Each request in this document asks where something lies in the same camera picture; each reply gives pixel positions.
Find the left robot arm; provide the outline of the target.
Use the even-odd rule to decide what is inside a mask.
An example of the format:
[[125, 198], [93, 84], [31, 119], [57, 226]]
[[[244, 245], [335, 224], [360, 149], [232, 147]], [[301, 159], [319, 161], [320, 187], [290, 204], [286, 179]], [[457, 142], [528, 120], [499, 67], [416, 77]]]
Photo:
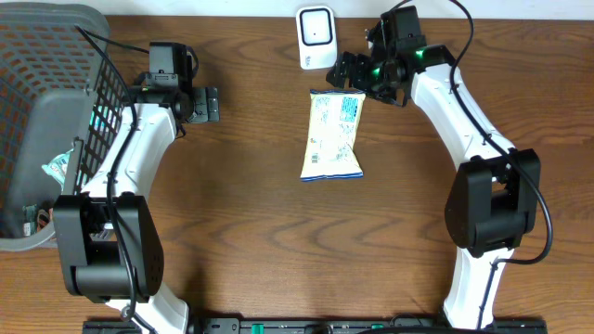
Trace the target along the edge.
[[153, 42], [149, 69], [123, 89], [122, 123], [92, 179], [61, 195], [53, 217], [66, 290], [120, 311], [115, 333], [189, 333], [189, 305], [163, 281], [164, 250], [148, 206], [161, 159], [184, 124], [216, 122], [218, 92], [196, 88], [194, 50]]

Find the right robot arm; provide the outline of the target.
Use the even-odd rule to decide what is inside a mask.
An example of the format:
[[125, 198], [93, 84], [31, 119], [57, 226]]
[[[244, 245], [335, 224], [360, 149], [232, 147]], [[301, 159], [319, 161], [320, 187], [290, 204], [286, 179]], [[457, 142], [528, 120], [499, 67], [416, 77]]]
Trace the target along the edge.
[[457, 258], [442, 314], [450, 328], [496, 332], [503, 268], [536, 220], [539, 158], [488, 120], [463, 82], [461, 58], [427, 43], [410, 2], [382, 13], [366, 39], [369, 54], [342, 53], [326, 80], [398, 107], [412, 101], [432, 123], [456, 169], [445, 224]]

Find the yellow snack packet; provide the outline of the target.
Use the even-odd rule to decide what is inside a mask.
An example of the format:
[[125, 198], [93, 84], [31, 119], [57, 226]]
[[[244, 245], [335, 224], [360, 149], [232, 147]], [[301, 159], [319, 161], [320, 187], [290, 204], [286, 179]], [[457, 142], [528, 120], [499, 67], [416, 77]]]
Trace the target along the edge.
[[354, 153], [366, 95], [362, 91], [311, 90], [306, 149], [300, 179], [362, 178]]

